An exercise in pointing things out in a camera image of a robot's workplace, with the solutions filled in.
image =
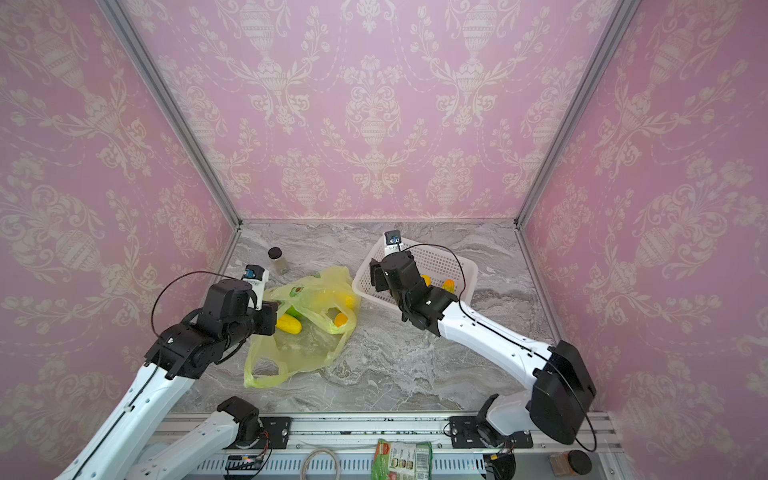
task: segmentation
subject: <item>snack package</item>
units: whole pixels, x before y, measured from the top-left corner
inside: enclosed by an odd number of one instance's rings
[[[379,440],[371,480],[429,480],[431,476],[432,446],[429,443]]]

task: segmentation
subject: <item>gray marble surface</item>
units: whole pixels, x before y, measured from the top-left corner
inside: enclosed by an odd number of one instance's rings
[[[354,276],[387,230],[452,248],[478,264],[472,307],[509,329],[552,341],[531,276],[510,223],[254,223],[247,225],[227,268],[240,276],[248,263],[268,265],[270,247],[283,249],[290,271],[270,273],[282,285],[332,265]],[[522,385],[457,343],[402,323],[399,314],[363,300],[358,326],[336,362],[300,373],[272,389],[243,387],[244,347],[211,366],[176,404],[176,412],[212,412],[238,395],[264,412],[476,410],[493,393]]]

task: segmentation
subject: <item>white cable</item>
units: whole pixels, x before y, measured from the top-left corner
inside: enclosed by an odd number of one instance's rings
[[[331,458],[333,458],[333,466],[336,468],[336,480],[339,480],[341,478],[341,464],[339,463],[339,457],[337,457],[336,454],[330,451],[329,449],[321,448],[321,449],[313,450],[312,453],[310,453],[304,460],[304,463],[301,465],[301,473],[299,476],[301,480],[306,480],[306,470],[310,467],[310,460],[312,460],[313,457],[316,457],[321,453],[327,453],[328,455],[331,455]]]
[[[240,450],[250,449],[255,444],[257,444],[259,442],[259,440],[261,440],[261,433],[259,434],[259,436],[256,437],[256,440],[253,440],[253,442],[250,445],[242,446],[242,445],[238,445],[237,443],[235,443],[234,445],[235,445],[236,448],[239,448]],[[269,436],[266,437],[266,444],[267,445],[270,444],[270,437]]]

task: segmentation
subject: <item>yellow plastic bag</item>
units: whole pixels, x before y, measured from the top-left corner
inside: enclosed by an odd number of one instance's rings
[[[264,299],[279,302],[277,318],[284,313],[296,317],[302,323],[302,331],[293,335],[278,329],[272,336],[251,336],[245,362],[246,387],[267,389],[298,372],[330,365],[357,326],[360,297],[352,291],[352,278],[345,266],[332,266],[267,290]],[[271,360],[277,374],[254,375],[253,368],[260,359]]]

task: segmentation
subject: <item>pink wallpaper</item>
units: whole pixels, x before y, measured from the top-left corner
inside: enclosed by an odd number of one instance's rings
[[[231,229],[94,2],[0,2],[0,46],[0,463],[51,478],[130,384],[160,289]]]
[[[638,478],[766,477],[767,15],[642,2],[526,229]]]
[[[123,0],[243,218],[515,217],[615,0]]]

